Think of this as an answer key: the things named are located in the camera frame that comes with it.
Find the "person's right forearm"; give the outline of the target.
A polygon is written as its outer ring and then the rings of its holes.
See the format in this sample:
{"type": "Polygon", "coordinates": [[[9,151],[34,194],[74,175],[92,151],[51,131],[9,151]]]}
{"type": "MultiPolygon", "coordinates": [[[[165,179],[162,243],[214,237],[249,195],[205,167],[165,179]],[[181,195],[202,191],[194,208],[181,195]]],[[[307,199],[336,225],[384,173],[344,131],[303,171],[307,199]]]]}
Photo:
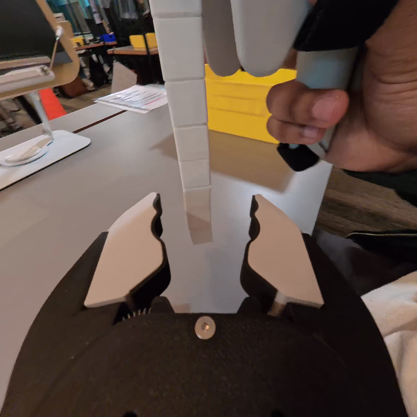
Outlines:
{"type": "Polygon", "coordinates": [[[406,170],[402,172],[389,173],[386,171],[362,172],[345,170],[343,171],[352,178],[379,185],[393,190],[402,200],[417,206],[417,170],[406,170]]]}

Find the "grey hanging card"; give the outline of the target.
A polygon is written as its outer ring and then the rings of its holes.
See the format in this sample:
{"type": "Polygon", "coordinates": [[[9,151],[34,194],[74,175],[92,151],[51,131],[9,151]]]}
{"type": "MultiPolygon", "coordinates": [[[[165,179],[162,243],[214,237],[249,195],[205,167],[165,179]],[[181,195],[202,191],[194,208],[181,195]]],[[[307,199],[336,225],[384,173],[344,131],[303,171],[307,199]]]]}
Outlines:
{"type": "Polygon", "coordinates": [[[111,93],[117,93],[137,84],[137,74],[125,65],[113,63],[111,93]]]}

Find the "person's green jacket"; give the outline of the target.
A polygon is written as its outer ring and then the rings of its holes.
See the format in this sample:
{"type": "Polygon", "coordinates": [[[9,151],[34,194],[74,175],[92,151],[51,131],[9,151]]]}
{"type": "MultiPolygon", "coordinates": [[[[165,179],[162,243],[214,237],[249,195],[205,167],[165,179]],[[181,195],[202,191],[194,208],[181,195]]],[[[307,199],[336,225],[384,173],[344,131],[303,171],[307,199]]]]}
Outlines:
{"type": "Polygon", "coordinates": [[[346,237],[319,230],[313,237],[359,296],[417,269],[416,230],[354,231],[346,237]]]}

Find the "laminated paper sheet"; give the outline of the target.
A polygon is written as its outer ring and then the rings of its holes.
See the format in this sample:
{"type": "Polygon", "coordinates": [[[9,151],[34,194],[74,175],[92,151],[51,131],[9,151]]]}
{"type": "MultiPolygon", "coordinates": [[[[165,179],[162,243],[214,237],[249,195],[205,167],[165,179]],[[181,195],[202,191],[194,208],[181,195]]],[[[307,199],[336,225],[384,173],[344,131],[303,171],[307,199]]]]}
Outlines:
{"type": "Polygon", "coordinates": [[[124,111],[146,114],[154,109],[167,105],[168,98],[163,85],[135,85],[122,91],[100,97],[95,100],[95,103],[124,111]]]}

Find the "long yellow bin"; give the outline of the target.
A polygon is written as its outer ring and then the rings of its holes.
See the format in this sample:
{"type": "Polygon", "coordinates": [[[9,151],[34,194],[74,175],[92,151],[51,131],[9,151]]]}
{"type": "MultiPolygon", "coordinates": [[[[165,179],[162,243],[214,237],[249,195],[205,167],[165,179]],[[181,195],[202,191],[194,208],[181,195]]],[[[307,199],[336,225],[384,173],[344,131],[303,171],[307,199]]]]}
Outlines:
{"type": "Polygon", "coordinates": [[[130,35],[129,41],[131,46],[136,49],[155,49],[158,47],[155,33],[130,35]]]}

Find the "black display board on stand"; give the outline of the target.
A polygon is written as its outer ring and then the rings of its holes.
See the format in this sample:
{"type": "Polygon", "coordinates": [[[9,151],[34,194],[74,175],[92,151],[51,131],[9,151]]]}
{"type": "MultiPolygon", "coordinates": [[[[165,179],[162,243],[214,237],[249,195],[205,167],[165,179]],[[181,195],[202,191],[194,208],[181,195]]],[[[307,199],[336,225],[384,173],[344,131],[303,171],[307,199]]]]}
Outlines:
{"type": "Polygon", "coordinates": [[[44,0],[0,2],[0,98],[28,96],[42,134],[2,150],[0,189],[87,148],[91,140],[52,130],[39,92],[72,82],[80,61],[68,33],[44,0]]]}

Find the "person's white shirt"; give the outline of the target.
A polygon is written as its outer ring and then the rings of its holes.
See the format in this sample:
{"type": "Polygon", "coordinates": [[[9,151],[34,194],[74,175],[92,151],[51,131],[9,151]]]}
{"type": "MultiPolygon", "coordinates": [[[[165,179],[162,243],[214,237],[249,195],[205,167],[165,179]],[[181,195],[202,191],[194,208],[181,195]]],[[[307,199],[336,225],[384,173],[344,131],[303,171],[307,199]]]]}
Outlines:
{"type": "Polygon", "coordinates": [[[417,415],[417,272],[365,295],[362,300],[383,336],[408,416],[417,415]]]}

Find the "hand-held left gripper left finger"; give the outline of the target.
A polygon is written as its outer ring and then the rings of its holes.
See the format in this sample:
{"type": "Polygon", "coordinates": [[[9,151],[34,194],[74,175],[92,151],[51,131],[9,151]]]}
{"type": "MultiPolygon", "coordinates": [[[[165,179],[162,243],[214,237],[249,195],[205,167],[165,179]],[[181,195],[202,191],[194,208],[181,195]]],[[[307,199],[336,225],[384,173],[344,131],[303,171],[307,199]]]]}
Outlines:
{"type": "Polygon", "coordinates": [[[170,266],[161,239],[160,195],[149,193],[108,229],[90,287],[86,308],[126,303],[150,309],[170,284],[170,266]]]}

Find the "person's right hand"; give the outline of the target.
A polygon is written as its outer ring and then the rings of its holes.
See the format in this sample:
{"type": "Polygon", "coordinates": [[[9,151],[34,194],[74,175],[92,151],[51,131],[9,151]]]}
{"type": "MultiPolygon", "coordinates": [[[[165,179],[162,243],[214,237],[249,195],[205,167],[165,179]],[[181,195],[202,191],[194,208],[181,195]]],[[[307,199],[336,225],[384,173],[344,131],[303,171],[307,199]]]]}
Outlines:
{"type": "Polygon", "coordinates": [[[280,143],[311,145],[337,126],[326,162],[356,172],[416,170],[417,2],[399,1],[366,47],[357,91],[295,80],[271,88],[268,132],[280,143]]]}

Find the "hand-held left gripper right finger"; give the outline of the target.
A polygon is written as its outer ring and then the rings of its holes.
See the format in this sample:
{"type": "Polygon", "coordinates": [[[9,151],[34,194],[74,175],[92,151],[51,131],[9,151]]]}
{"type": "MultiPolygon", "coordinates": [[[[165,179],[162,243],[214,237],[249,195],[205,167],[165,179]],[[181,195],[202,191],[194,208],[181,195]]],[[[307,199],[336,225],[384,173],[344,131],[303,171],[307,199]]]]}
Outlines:
{"type": "Polygon", "coordinates": [[[323,296],[295,222],[260,194],[253,195],[249,215],[240,274],[246,294],[273,316],[289,303],[320,309],[323,296]]]}

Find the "white segmented bar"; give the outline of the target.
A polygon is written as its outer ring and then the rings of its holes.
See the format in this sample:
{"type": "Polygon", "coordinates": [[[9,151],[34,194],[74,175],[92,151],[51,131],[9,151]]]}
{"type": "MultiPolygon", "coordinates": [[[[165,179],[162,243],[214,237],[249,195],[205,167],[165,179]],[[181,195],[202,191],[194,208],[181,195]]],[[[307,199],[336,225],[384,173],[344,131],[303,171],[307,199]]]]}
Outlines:
{"type": "Polygon", "coordinates": [[[198,0],[151,0],[171,124],[194,245],[212,241],[208,110],[198,0]]]}

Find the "yellow plastic bin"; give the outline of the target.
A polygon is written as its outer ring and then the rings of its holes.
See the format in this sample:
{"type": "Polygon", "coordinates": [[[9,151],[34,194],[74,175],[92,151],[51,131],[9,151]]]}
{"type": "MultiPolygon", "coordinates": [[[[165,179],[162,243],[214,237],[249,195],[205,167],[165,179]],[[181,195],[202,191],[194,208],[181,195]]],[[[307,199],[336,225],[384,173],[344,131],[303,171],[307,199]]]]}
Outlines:
{"type": "Polygon", "coordinates": [[[278,144],[267,130],[266,97],[274,85],[295,79],[296,71],[280,69],[270,76],[254,77],[238,70],[221,77],[208,64],[205,70],[209,130],[278,144]]]}

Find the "orange plastic object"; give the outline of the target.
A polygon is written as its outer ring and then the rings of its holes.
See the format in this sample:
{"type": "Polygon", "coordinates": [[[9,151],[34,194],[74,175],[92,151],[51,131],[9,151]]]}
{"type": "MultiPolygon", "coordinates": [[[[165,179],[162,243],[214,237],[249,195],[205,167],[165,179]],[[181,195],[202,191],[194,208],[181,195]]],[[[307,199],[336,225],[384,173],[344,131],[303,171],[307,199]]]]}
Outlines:
{"type": "Polygon", "coordinates": [[[67,112],[55,95],[53,89],[47,88],[39,90],[38,94],[49,121],[67,115],[67,112]]]}

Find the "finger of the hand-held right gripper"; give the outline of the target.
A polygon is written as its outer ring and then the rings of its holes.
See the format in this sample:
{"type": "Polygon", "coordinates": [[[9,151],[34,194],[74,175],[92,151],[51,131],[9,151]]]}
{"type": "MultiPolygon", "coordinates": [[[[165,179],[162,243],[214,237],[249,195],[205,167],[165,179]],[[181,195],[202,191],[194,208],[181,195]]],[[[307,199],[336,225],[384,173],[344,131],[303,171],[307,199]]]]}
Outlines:
{"type": "Polygon", "coordinates": [[[264,77],[278,71],[310,11],[305,0],[231,0],[237,55],[243,69],[264,77]]]}
{"type": "Polygon", "coordinates": [[[229,0],[202,1],[202,30],[206,62],[217,76],[232,76],[241,64],[237,55],[229,0]]]}

